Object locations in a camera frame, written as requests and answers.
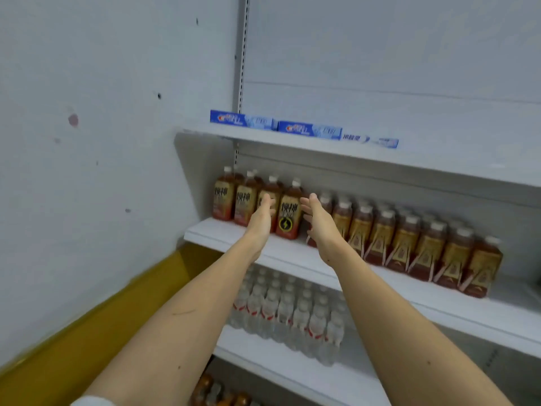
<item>white shelf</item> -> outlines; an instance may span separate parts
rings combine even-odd
[[[208,218],[187,230],[184,239],[225,252],[244,230]],[[341,290],[334,271],[304,239],[271,235],[256,263]],[[501,275],[489,298],[476,299],[382,267],[373,270],[431,321],[541,358],[541,298],[530,285]]]
[[[228,325],[214,354],[318,404],[389,405],[361,342],[351,332],[346,331],[339,362],[330,368],[284,344]]]
[[[538,164],[537,153],[515,155],[508,149],[509,145],[506,147],[504,144],[491,141],[483,144],[483,153],[477,152],[475,157],[471,155],[466,157],[464,151],[455,153],[458,151],[456,148],[462,147],[450,145],[449,136],[443,137],[442,142],[424,142],[423,146],[417,145],[416,150],[412,150],[401,148],[400,143],[398,149],[388,149],[373,144],[330,141],[211,122],[186,120],[181,128],[184,133],[208,134],[234,140],[281,145],[541,187],[539,173],[541,165]]]

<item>yellow panel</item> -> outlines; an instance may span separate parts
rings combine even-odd
[[[0,403],[49,406],[75,400],[154,312],[220,256],[194,244],[173,252],[4,368]]]

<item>person's left hand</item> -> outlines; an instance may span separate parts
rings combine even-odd
[[[250,218],[248,227],[242,236],[253,251],[252,262],[255,262],[259,258],[263,246],[265,246],[269,239],[271,217],[276,213],[276,210],[273,208],[275,203],[275,199],[272,199],[269,194],[265,194],[261,200],[261,205]]]

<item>forearm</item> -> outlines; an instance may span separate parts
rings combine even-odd
[[[123,404],[186,404],[238,293],[252,246],[241,238],[177,292],[87,390]]]
[[[331,262],[353,320],[394,405],[510,404],[440,330],[345,242]]]

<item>white sleeve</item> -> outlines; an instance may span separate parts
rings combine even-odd
[[[96,396],[83,396],[71,403],[71,406],[115,406],[114,403]]]

